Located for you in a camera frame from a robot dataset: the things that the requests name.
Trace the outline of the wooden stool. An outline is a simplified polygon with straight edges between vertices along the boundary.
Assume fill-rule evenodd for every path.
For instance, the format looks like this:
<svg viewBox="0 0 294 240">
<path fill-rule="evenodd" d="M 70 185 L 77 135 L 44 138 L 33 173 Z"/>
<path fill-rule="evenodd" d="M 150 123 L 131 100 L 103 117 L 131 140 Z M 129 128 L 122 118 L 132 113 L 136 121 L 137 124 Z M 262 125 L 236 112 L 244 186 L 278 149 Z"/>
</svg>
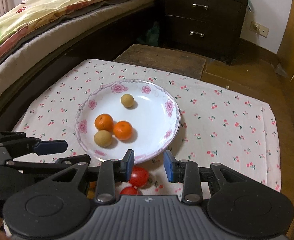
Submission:
<svg viewBox="0 0 294 240">
<path fill-rule="evenodd" d="M 197 54 L 141 44 L 133 44 L 114 62 L 153 68 L 197 80 L 201 79 L 206 65 L 206 59 Z"/>
</svg>

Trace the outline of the red tomato top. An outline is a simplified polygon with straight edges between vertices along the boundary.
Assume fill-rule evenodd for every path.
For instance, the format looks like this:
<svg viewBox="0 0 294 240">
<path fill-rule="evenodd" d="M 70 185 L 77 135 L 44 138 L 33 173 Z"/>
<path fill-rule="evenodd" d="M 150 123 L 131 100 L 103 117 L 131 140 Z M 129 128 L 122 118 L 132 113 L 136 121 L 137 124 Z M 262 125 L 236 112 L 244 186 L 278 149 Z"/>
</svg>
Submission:
<svg viewBox="0 0 294 240">
<path fill-rule="evenodd" d="M 149 173 L 146 169 L 134 166 L 129 183 L 137 188 L 143 188 L 149 179 Z"/>
</svg>

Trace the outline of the tan longan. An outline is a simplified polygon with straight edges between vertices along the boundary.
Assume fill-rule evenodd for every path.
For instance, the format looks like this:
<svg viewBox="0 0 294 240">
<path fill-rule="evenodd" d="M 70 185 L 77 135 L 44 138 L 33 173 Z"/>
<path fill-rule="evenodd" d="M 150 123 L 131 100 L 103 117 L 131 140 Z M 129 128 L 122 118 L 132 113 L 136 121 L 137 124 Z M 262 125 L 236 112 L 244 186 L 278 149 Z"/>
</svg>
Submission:
<svg viewBox="0 0 294 240">
<path fill-rule="evenodd" d="M 123 104 L 124 107 L 130 108 L 130 107 L 132 107 L 134 105 L 135 100 L 134 100 L 132 95 L 124 94 L 121 97 L 121 103 Z"/>
<path fill-rule="evenodd" d="M 107 130 L 99 130 L 94 135 L 94 142 L 100 147 L 110 146 L 112 143 L 112 134 Z"/>
</svg>

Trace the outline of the dark wooden dresser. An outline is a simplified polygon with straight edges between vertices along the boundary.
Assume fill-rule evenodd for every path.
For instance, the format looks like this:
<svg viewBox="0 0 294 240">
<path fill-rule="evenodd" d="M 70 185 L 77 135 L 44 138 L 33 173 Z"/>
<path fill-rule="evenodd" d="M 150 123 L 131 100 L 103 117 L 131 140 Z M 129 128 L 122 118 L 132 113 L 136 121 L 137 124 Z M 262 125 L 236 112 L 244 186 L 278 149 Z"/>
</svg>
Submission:
<svg viewBox="0 0 294 240">
<path fill-rule="evenodd" d="M 193 8 L 192 4 L 208 9 Z M 240 43 L 247 0 L 155 0 L 158 44 L 231 64 Z M 204 37 L 190 35 L 190 31 Z"/>
</svg>

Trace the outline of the cherry print tablecloth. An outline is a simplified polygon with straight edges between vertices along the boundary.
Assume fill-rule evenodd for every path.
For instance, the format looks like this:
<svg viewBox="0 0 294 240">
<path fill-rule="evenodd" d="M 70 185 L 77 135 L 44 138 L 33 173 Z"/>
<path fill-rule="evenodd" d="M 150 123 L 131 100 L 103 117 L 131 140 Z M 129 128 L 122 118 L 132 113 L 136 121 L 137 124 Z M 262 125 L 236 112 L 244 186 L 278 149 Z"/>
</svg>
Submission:
<svg viewBox="0 0 294 240">
<path fill-rule="evenodd" d="M 222 163 L 276 191 L 281 189 L 278 131 L 267 103 L 161 70 L 86 60 L 32 102 L 14 130 L 43 140 L 64 139 L 68 142 L 65 156 L 82 155 L 74 129 L 79 106 L 93 91 L 110 84 L 116 96 L 111 103 L 112 118 L 128 120 L 133 112 L 122 105 L 120 97 L 129 79 L 148 81 L 140 89 L 142 96 L 149 96 L 156 84 L 175 98 L 165 108 L 180 109 L 180 128 L 169 146 L 176 159 L 203 167 Z"/>
</svg>

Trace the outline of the dark wooden bed frame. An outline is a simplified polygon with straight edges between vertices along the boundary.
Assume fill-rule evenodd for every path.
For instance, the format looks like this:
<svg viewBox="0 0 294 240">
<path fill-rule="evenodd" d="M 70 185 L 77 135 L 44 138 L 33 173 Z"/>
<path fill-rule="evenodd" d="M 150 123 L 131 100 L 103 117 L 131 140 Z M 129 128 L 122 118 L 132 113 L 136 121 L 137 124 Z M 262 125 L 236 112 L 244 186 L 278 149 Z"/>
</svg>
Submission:
<svg viewBox="0 0 294 240">
<path fill-rule="evenodd" d="M 152 4 L 86 31 L 35 64 L 1 95 L 0 131 L 11 130 L 34 99 L 85 59 L 86 54 L 93 52 L 93 42 L 90 41 L 93 35 L 102 37 L 103 31 L 112 30 L 117 24 L 123 27 L 135 16 L 142 16 Z"/>
</svg>

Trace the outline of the colourful floral quilt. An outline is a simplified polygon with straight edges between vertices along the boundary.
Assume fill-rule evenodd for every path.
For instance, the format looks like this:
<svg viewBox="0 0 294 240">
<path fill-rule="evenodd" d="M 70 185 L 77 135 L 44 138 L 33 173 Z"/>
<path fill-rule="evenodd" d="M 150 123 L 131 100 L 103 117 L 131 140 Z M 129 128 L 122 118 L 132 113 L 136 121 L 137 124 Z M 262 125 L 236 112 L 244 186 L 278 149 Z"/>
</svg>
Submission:
<svg viewBox="0 0 294 240">
<path fill-rule="evenodd" d="M 24 0 L 0 17 L 0 60 L 36 29 L 101 1 L 106 0 Z"/>
</svg>

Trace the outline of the red tomato middle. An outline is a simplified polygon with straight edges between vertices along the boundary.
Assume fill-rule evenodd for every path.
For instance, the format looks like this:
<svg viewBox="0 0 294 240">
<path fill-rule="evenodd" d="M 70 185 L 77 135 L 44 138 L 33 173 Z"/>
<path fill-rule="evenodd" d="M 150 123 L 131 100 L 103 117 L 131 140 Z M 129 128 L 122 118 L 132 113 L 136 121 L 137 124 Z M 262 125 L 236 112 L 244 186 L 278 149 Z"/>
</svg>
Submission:
<svg viewBox="0 0 294 240">
<path fill-rule="evenodd" d="M 138 189 L 134 186 L 128 186 L 122 189 L 120 192 L 121 195 L 139 195 Z"/>
</svg>

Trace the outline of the red tomato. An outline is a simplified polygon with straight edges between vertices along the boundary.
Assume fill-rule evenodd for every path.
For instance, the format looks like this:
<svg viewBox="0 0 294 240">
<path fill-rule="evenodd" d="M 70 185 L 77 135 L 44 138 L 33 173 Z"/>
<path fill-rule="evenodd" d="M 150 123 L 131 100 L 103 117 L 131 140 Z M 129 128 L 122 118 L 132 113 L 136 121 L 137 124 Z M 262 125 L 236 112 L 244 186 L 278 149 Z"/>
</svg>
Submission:
<svg viewBox="0 0 294 240">
<path fill-rule="evenodd" d="M 134 166 L 129 183 L 137 188 L 143 188 L 149 179 L 149 173 L 146 169 Z"/>
<path fill-rule="evenodd" d="M 134 186 L 128 186 L 122 189 L 120 192 L 121 195 L 139 195 L 138 189 Z"/>
</svg>

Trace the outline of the beige mattress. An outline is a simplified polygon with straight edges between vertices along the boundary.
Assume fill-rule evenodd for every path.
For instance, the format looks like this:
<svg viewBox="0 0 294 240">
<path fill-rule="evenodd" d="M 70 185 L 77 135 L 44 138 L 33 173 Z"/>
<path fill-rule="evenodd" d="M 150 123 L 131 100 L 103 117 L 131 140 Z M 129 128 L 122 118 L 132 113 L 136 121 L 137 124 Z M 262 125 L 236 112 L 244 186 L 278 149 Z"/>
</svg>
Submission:
<svg viewBox="0 0 294 240">
<path fill-rule="evenodd" d="M 23 39 L 23 43 L 0 62 L 0 97 L 35 64 L 86 31 L 154 0 L 109 0 L 63 16 Z"/>
</svg>

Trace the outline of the small orange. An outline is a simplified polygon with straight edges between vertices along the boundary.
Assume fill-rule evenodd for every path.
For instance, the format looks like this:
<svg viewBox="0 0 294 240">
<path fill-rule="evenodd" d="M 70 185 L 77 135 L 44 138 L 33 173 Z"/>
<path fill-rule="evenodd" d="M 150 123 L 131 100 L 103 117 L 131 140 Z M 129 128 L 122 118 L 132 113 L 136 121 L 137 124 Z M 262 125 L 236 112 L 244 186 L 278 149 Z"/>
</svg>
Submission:
<svg viewBox="0 0 294 240">
<path fill-rule="evenodd" d="M 114 126 L 114 120 L 112 116 L 110 116 L 109 114 L 101 114 L 96 117 L 94 121 L 94 125 L 96 129 L 99 131 L 106 130 L 106 131 L 112 132 L 113 126 Z"/>
</svg>

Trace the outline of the wall power outlet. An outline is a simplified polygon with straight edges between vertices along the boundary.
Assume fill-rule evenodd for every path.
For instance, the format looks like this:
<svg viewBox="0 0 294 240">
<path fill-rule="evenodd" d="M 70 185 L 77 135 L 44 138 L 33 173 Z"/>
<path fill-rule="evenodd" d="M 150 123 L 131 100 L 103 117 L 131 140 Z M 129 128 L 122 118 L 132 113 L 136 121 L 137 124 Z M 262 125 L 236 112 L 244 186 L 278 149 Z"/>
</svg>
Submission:
<svg viewBox="0 0 294 240">
<path fill-rule="evenodd" d="M 265 38 L 267 38 L 269 33 L 269 29 L 267 27 L 254 21 L 251 22 L 250 30 Z"/>
</svg>

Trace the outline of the white floral plate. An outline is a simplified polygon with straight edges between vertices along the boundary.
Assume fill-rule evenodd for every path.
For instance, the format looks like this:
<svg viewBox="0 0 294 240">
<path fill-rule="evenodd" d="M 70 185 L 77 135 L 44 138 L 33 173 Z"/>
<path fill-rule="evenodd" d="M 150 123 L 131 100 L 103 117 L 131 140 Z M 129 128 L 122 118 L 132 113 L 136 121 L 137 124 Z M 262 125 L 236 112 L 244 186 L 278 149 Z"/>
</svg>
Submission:
<svg viewBox="0 0 294 240">
<path fill-rule="evenodd" d="M 126 108 L 124 94 L 135 103 Z M 113 138 L 112 144 L 100 147 L 94 142 L 94 121 L 109 114 L 114 122 L 127 121 L 133 127 L 129 140 Z M 101 86 L 81 104 L 76 114 L 75 136 L 81 148 L 99 161 L 121 159 L 128 149 L 134 150 L 135 164 L 148 161 L 172 143 L 181 124 L 180 109 L 174 97 L 164 88 L 143 80 L 123 80 Z"/>
</svg>

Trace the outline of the orange mandarin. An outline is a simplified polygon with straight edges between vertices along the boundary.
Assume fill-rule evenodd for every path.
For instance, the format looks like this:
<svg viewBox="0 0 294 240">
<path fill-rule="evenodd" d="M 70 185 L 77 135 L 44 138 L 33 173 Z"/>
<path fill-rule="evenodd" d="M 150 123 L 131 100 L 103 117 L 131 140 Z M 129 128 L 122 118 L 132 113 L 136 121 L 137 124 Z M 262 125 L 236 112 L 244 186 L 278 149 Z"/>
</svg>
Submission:
<svg viewBox="0 0 294 240">
<path fill-rule="evenodd" d="M 87 191 L 87 198 L 93 199 L 95 197 L 95 188 L 97 183 L 95 181 L 90 182 L 88 191 Z"/>
<path fill-rule="evenodd" d="M 119 121 L 113 127 L 114 136 L 121 140 L 129 140 L 132 137 L 133 127 L 127 121 Z"/>
</svg>

